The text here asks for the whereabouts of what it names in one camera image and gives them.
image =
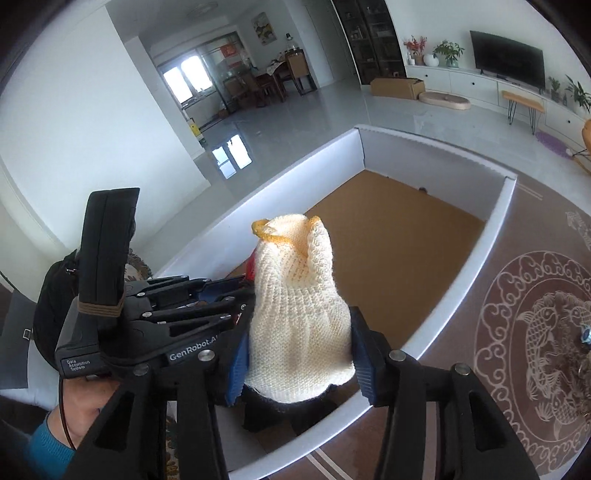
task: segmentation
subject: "blue gripper pad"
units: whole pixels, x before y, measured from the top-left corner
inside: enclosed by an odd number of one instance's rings
[[[389,345],[383,335],[369,329],[357,307],[351,307],[350,312],[351,350],[357,382],[361,394],[375,406],[381,404],[380,382],[385,375],[384,354],[388,355]],[[382,346],[385,352],[382,352],[379,346]]]
[[[225,400],[228,406],[234,405],[242,393],[246,372],[248,370],[248,334],[243,335],[236,349],[236,355],[228,370],[228,387]]]

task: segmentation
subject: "kitchen window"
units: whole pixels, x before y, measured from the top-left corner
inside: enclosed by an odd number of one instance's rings
[[[164,80],[183,108],[215,90],[198,55],[183,56],[161,69]]]

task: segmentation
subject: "cardboard box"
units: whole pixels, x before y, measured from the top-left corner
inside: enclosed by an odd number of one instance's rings
[[[406,100],[418,100],[419,94],[425,91],[425,82],[420,79],[376,78],[370,85],[372,95]]]

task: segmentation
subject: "dining table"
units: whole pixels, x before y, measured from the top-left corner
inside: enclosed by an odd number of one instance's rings
[[[281,80],[282,74],[289,74],[289,67],[285,60],[272,61],[266,68],[265,71],[256,76],[257,81],[264,81],[269,76],[274,84],[275,91],[279,97],[279,100],[283,103],[287,98],[287,91]]]

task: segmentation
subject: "flower pot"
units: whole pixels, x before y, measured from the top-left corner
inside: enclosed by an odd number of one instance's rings
[[[426,53],[423,61],[427,67],[439,67],[439,59],[432,53]]]

